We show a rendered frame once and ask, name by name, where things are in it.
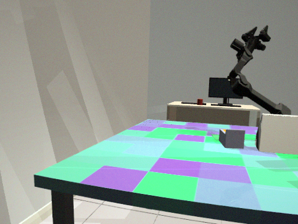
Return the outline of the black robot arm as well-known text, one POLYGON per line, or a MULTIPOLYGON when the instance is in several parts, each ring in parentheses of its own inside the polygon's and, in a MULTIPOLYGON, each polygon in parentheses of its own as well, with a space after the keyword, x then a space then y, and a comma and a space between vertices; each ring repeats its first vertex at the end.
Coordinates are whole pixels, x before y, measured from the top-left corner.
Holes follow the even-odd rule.
POLYGON ((240 71, 242 68, 249 62, 249 60, 253 59, 252 53, 254 48, 250 45, 245 45, 238 39, 234 39, 231 46, 232 49, 237 51, 237 65, 230 72, 230 86, 233 93, 247 97, 258 105, 262 106, 264 109, 269 111, 271 114, 278 115, 287 115, 291 116, 291 110, 284 104, 276 104, 271 102, 269 99, 255 91, 251 84, 246 80, 245 75, 243 75, 240 71), (239 75, 239 79, 236 81, 236 77, 239 75))

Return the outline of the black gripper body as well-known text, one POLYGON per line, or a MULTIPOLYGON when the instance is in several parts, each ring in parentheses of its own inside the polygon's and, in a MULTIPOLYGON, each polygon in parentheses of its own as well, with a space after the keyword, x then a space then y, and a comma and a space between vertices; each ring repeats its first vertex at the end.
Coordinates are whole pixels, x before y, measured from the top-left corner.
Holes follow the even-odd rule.
POLYGON ((262 40, 263 42, 269 42, 270 41, 270 37, 267 35, 266 32, 261 32, 259 34, 259 36, 250 36, 247 34, 243 34, 241 36, 242 40, 245 42, 245 45, 250 45, 252 46, 254 49, 257 49, 257 44, 259 42, 259 40, 262 40))

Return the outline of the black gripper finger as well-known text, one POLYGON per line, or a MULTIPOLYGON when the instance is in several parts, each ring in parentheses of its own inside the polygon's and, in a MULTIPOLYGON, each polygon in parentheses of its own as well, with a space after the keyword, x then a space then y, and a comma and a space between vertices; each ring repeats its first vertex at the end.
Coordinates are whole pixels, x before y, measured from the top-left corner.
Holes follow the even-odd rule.
POLYGON ((249 32, 245 33, 247 35, 250 35, 250 36, 254 36, 254 33, 256 31, 257 27, 253 28, 252 30, 250 30, 249 32))
POLYGON ((268 25, 266 25, 260 32, 266 32, 267 33, 268 30, 268 25))

